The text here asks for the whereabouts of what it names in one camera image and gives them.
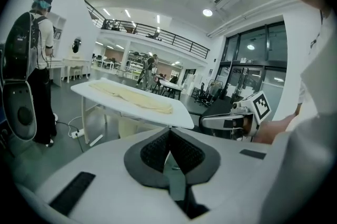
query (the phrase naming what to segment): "backpack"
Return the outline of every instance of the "backpack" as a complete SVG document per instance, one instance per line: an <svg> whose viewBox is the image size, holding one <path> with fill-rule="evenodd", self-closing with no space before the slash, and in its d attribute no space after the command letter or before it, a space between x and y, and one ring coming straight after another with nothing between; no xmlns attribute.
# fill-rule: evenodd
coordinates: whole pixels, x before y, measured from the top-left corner
<svg viewBox="0 0 337 224"><path fill-rule="evenodd" d="M45 19L26 12L14 22L4 48L3 80L27 80L33 72L40 38L38 25Z"/></svg>

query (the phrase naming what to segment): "door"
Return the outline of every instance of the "door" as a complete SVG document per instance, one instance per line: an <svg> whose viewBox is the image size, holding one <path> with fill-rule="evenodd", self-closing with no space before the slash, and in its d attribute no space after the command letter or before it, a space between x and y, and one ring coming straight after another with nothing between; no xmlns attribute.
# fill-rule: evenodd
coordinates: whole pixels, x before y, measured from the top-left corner
<svg viewBox="0 0 337 224"><path fill-rule="evenodd" d="M231 104L259 91L262 68L233 67L225 90Z"/></svg>

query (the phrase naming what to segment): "black railing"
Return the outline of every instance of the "black railing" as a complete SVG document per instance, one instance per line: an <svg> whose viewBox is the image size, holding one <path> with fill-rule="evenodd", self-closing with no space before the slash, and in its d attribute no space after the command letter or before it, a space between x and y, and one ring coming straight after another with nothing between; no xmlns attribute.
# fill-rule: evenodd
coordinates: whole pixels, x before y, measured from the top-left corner
<svg viewBox="0 0 337 224"><path fill-rule="evenodd" d="M84 1L86 4L86 7L88 8L90 17L94 25L98 28L102 28L103 23L105 21L105 17L99 11L97 11L90 3L88 3L86 0Z"/></svg>
<svg viewBox="0 0 337 224"><path fill-rule="evenodd" d="M209 52L208 48L188 40L180 35L140 23L106 19L103 23L102 29L145 36L191 52L192 54L198 55L202 58L207 58Z"/></svg>

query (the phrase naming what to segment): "beige fabric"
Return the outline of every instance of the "beige fabric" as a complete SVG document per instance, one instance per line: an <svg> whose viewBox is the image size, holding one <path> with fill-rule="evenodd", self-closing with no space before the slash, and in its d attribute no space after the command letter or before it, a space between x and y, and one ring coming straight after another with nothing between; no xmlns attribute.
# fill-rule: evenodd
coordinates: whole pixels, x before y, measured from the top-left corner
<svg viewBox="0 0 337 224"><path fill-rule="evenodd" d="M122 98L137 106L151 109L163 114L172 114L173 108L171 104L159 102L149 96L145 96L140 93L133 92L124 87L118 87L105 82L98 82L90 84L90 87L97 89L98 91L108 94L112 97Z"/></svg>

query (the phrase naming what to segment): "power strip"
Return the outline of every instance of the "power strip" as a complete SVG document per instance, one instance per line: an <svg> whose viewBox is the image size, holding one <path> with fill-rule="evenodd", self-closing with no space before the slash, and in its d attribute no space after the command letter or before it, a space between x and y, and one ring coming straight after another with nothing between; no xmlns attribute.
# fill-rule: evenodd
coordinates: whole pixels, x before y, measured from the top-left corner
<svg viewBox="0 0 337 224"><path fill-rule="evenodd" d="M81 137L84 135L84 130L83 129L80 129L80 132L77 133L76 131L72 132L72 137L73 139L76 139L77 137Z"/></svg>

